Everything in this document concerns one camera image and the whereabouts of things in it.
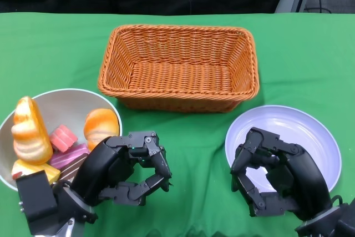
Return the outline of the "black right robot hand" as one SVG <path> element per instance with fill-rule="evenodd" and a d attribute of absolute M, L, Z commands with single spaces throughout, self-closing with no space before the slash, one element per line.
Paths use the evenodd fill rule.
<path fill-rule="evenodd" d="M 262 193 L 246 175 L 247 168 L 267 170 L 273 192 Z M 251 128 L 235 152 L 230 169 L 231 190 L 239 191 L 250 216 L 278 216 L 287 211 L 309 220 L 332 207 L 326 181 L 305 148 L 280 136 Z"/>

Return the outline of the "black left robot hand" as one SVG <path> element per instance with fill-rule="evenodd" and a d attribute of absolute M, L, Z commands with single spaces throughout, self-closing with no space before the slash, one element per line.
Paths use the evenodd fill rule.
<path fill-rule="evenodd" d="M 129 182 L 136 164 L 153 168 L 155 173 L 141 183 Z M 154 131 L 130 132 L 102 140 L 79 167 L 70 187 L 90 206 L 108 199 L 143 206 L 146 197 L 158 189 L 169 191 L 171 177 L 158 135 Z"/>

